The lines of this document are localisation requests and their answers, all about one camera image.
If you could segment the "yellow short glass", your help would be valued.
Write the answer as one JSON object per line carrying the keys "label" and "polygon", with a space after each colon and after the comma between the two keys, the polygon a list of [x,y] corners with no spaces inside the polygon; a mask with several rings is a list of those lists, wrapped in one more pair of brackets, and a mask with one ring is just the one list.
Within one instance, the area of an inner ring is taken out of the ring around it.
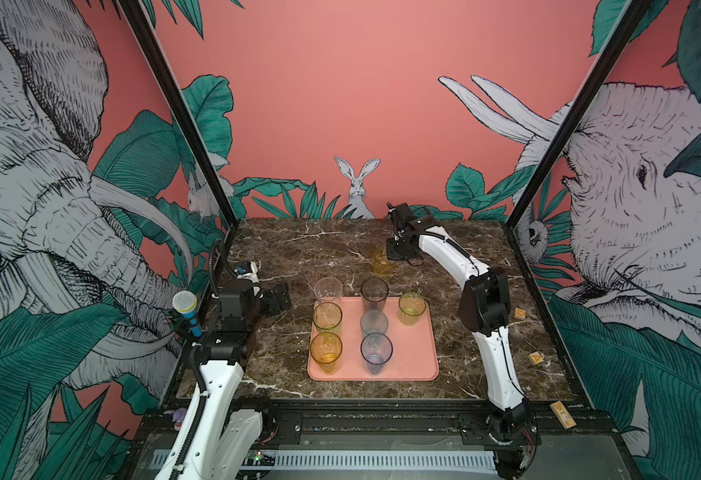
{"label": "yellow short glass", "polygon": [[377,277],[388,277],[394,270],[394,261],[387,257],[387,248],[382,245],[372,255],[372,271]]}

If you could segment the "dark brown glass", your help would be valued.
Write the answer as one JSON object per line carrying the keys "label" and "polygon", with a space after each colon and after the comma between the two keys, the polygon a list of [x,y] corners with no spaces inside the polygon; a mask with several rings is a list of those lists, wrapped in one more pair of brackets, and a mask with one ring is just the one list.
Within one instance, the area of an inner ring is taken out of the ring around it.
{"label": "dark brown glass", "polygon": [[383,279],[366,279],[360,287],[363,312],[384,310],[388,294],[389,286]]}

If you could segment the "green short glass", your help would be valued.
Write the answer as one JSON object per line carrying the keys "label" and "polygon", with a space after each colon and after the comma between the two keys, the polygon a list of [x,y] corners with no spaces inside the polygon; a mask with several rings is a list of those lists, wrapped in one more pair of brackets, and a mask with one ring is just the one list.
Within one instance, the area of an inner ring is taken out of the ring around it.
{"label": "green short glass", "polygon": [[416,292],[404,292],[398,299],[398,319],[406,326],[416,324],[428,308],[425,298]]}

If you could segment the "teal wine glass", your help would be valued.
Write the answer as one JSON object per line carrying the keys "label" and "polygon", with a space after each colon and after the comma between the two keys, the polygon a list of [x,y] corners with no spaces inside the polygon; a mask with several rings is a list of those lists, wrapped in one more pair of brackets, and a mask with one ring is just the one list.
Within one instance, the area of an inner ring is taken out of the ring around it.
{"label": "teal wine glass", "polygon": [[389,320],[381,310],[368,310],[362,314],[359,325],[363,337],[376,333],[386,334]]}

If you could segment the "light green tall glass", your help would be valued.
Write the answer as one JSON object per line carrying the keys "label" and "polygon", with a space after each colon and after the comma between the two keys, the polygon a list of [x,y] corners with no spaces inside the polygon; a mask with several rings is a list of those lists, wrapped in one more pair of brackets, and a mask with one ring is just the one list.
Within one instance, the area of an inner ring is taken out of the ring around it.
{"label": "light green tall glass", "polygon": [[340,334],[342,317],[342,308],[337,303],[322,302],[314,308],[312,325],[318,333]]}

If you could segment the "clear glass tumbler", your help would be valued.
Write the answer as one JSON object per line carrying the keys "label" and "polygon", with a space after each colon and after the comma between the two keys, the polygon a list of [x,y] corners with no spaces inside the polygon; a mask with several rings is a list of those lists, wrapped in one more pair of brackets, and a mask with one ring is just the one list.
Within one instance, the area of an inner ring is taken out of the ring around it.
{"label": "clear glass tumbler", "polygon": [[324,277],[314,284],[314,294],[318,303],[340,304],[344,297],[344,286],[338,278]]}

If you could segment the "amber tall glass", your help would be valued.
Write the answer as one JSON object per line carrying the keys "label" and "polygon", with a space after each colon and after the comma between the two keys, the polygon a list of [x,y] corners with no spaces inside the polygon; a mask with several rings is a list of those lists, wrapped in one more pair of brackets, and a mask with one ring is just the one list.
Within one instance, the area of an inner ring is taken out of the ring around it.
{"label": "amber tall glass", "polygon": [[310,343],[310,356],[318,367],[326,373],[334,373],[342,356],[344,344],[338,334],[322,332],[316,334]]}

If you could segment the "grey tall glass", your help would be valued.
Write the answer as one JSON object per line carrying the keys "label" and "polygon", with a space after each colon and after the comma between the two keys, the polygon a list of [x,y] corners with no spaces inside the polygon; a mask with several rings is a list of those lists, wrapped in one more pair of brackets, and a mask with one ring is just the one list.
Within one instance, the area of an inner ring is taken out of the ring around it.
{"label": "grey tall glass", "polygon": [[360,343],[360,354],[371,375],[380,374],[393,355],[391,340],[383,333],[367,334]]}

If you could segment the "pink square tray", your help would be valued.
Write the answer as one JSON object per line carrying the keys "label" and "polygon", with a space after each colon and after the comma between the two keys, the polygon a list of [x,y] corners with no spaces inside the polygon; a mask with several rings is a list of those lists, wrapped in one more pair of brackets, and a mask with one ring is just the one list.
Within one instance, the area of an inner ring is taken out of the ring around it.
{"label": "pink square tray", "polygon": [[430,381],[438,376],[438,361],[430,313],[424,312],[416,320],[402,321],[398,299],[390,297],[383,313],[388,319],[385,335],[392,342],[392,358],[378,374],[372,374],[362,359],[360,344],[363,334],[360,319],[363,314],[360,297],[344,297],[342,303],[340,339],[342,354],[334,363],[334,370],[324,371],[318,362],[308,360],[308,375],[318,381]]}

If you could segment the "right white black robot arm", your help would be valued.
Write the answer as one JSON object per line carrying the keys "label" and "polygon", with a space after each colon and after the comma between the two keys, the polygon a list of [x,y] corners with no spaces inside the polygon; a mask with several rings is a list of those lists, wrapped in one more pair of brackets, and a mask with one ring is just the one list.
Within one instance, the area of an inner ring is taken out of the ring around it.
{"label": "right white black robot arm", "polygon": [[417,217],[406,203],[387,207],[394,230],[386,240],[387,258],[404,261],[426,254],[462,288],[457,317],[480,351],[493,406],[486,419],[488,433],[500,445],[516,442],[528,430],[531,414],[510,352],[506,272],[473,257],[432,216]]}

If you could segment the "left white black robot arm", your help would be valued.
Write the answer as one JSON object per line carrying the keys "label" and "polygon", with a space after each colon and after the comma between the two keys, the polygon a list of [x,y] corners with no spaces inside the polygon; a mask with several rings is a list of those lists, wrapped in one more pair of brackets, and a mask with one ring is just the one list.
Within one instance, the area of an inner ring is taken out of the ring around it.
{"label": "left white black robot arm", "polygon": [[246,329],[202,333],[196,294],[182,290],[172,307],[192,326],[186,365],[196,389],[186,417],[158,479],[234,479],[250,448],[264,430],[264,414],[256,408],[230,412],[244,379],[244,354],[252,334]]}

